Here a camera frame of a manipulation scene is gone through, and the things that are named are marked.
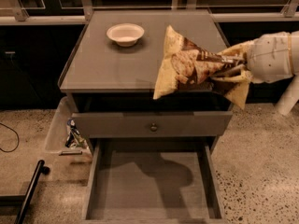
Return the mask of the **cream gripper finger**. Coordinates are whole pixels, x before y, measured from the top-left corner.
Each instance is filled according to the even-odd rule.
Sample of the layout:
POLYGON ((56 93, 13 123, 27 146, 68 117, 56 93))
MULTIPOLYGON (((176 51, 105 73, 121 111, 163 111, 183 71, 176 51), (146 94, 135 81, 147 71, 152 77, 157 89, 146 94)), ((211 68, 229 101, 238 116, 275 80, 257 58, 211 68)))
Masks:
POLYGON ((229 70, 215 73, 213 79, 222 82, 251 82, 252 73, 244 64, 240 64, 229 70))
POLYGON ((219 52, 219 55, 225 60, 237 60, 244 62, 247 60, 247 53, 252 45, 252 40, 242 42, 219 52))

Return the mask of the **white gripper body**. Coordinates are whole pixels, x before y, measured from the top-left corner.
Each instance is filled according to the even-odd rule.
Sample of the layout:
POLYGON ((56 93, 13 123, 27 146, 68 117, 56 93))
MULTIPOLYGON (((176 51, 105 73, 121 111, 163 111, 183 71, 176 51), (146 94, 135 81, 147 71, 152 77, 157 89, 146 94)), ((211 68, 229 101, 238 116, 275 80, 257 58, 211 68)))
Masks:
POLYGON ((280 32, 255 39, 247 52, 247 68, 253 83, 274 83, 292 77, 292 35, 280 32))

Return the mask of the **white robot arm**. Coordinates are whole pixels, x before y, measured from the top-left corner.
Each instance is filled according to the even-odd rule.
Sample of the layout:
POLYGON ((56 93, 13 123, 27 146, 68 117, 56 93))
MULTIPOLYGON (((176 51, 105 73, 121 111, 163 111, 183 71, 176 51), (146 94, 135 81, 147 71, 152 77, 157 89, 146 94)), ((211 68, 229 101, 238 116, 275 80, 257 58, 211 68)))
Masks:
POLYGON ((230 47, 222 54, 243 57, 234 68, 211 78, 225 82, 274 83, 299 73, 299 32, 262 35, 230 47))

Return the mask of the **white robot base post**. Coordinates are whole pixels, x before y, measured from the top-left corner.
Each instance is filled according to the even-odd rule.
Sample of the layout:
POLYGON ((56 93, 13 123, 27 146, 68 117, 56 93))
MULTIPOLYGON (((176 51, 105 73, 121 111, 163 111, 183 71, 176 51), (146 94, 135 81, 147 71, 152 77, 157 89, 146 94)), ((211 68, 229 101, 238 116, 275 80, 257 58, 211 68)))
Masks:
POLYGON ((288 115, 296 103, 299 101, 299 76, 295 76, 292 82, 283 92, 275 109, 283 116, 288 115))

